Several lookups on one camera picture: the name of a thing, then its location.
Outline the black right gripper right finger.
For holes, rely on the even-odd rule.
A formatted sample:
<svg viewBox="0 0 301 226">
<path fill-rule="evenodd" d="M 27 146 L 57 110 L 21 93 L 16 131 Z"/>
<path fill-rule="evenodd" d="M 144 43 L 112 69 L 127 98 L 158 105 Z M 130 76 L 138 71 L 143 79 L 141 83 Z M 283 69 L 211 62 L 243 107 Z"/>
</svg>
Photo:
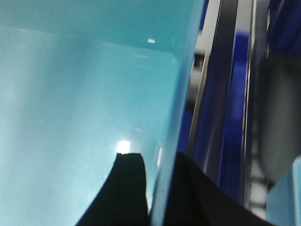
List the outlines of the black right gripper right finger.
<svg viewBox="0 0 301 226">
<path fill-rule="evenodd" d="M 185 153 L 176 154 L 166 226 L 268 226 L 217 187 Z"/>
</svg>

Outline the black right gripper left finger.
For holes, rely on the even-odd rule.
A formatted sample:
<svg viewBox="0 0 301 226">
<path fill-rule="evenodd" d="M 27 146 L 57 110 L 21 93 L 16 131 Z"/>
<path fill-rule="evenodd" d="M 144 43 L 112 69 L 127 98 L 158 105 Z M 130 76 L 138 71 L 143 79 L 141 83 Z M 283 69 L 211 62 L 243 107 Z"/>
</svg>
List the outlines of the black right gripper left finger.
<svg viewBox="0 0 301 226">
<path fill-rule="evenodd" d="M 146 174 L 140 153 L 117 154 L 101 190 L 78 226 L 146 226 Z"/>
</svg>

